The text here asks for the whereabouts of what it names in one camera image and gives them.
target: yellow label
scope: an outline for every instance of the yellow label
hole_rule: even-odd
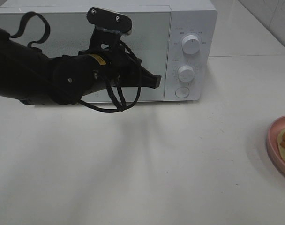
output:
[[[90,54],[90,56],[93,57],[101,66],[106,65],[105,60],[101,56],[96,54]]]

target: table surface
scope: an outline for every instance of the table surface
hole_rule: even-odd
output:
[[[198,102],[106,114],[0,97],[0,225],[285,225],[265,140],[285,56],[209,59]]]
[[[218,16],[210,56],[285,55],[285,48],[237,0],[211,0]]]

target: microwave knob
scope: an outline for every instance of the microwave knob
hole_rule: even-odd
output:
[[[187,55],[196,54],[200,50],[200,41],[197,34],[189,34],[182,39],[182,50]]]
[[[181,82],[191,82],[195,77],[195,70],[188,65],[182,66],[178,69],[178,77]]]

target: pink plate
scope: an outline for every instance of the pink plate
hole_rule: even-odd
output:
[[[271,124],[268,132],[267,146],[271,160],[285,175],[285,162],[280,156],[277,144],[277,137],[283,129],[285,129],[285,116],[278,118]]]

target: microwave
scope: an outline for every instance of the microwave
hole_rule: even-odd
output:
[[[143,67],[162,76],[158,88],[142,88],[139,101],[200,98],[217,19],[210,0],[8,0],[0,7],[0,27],[14,34],[22,15],[35,11],[51,26],[49,39],[39,45],[43,54],[77,55],[88,48],[94,30],[86,19],[92,6],[130,17],[132,33],[121,39],[142,59]],[[15,41],[27,45],[43,32],[44,24],[33,17],[25,34]],[[123,92],[126,101],[133,101],[137,88],[124,88]],[[89,103],[111,102],[106,90],[82,99]]]

